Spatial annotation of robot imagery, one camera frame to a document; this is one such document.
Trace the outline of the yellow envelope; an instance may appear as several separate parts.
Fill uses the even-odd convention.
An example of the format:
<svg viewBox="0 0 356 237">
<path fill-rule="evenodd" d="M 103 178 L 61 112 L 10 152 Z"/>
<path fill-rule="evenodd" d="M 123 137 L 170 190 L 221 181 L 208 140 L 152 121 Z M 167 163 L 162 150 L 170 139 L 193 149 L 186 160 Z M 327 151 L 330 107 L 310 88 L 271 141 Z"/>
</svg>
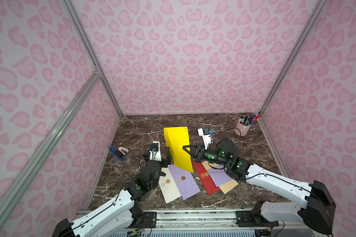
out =
<svg viewBox="0 0 356 237">
<path fill-rule="evenodd" d="M 165 127 L 164 137 L 175 166 L 193 173 L 191 156 L 183 149 L 183 146 L 190 145 L 188 128 Z"/>
</svg>

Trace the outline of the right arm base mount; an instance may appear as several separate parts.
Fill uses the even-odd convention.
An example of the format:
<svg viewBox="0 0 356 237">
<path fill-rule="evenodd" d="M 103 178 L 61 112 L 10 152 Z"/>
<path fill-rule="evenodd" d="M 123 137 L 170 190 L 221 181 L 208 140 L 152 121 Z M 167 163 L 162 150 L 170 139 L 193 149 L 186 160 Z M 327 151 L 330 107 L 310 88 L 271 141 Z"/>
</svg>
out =
<svg viewBox="0 0 356 237">
<path fill-rule="evenodd" d="M 278 221 L 268 221 L 262 216 L 262 205 L 265 201 L 257 201 L 252 210 L 236 211 L 236 224 L 238 227 L 269 227 L 274 228 L 279 226 Z"/>
</svg>

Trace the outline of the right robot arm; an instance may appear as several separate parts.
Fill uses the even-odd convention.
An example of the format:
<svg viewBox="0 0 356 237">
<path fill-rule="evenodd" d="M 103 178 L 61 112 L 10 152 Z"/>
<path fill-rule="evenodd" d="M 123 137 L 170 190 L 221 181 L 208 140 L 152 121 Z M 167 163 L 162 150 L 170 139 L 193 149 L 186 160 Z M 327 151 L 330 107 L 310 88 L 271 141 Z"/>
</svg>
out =
<svg viewBox="0 0 356 237">
<path fill-rule="evenodd" d="M 324 183 L 297 181 L 268 171 L 239 157 L 237 145 L 229 139 L 221 140 L 214 150 L 193 145 L 185 145 L 183 150 L 197 163 L 216 164 L 235 181 L 262 187 L 289 200 L 278 204 L 257 202 L 253 210 L 261 218 L 303 223 L 317 233 L 333 235 L 336 203 Z"/>
</svg>

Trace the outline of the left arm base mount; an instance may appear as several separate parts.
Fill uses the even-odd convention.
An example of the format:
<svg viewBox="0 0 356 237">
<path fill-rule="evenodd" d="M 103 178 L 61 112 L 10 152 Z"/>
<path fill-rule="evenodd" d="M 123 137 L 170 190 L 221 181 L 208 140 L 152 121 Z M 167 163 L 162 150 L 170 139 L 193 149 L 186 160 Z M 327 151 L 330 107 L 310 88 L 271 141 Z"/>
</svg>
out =
<svg viewBox="0 0 356 237">
<path fill-rule="evenodd" d="M 132 207 L 130 210 L 126 211 L 126 214 L 130 214 L 131 220 L 128 221 L 129 225 L 127 229 L 139 229 L 144 226 L 155 228 L 157 221 L 156 211 L 143 211 L 138 205 Z"/>
</svg>

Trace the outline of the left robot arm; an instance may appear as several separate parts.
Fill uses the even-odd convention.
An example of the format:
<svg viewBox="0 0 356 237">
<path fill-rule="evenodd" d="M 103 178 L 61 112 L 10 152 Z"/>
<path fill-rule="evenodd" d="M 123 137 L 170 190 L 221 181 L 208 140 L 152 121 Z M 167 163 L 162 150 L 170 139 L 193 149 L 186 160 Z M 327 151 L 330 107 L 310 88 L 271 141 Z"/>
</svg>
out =
<svg viewBox="0 0 356 237">
<path fill-rule="evenodd" d="M 138 204 L 145 200 L 160 177 L 166 173 L 162 168 L 171 164 L 168 151 L 162 161 L 148 160 L 132 180 L 120 189 L 117 196 L 89 214 L 70 222 L 66 218 L 55 227 L 53 237 L 107 237 L 111 233 L 143 222 L 143 211 Z"/>
</svg>

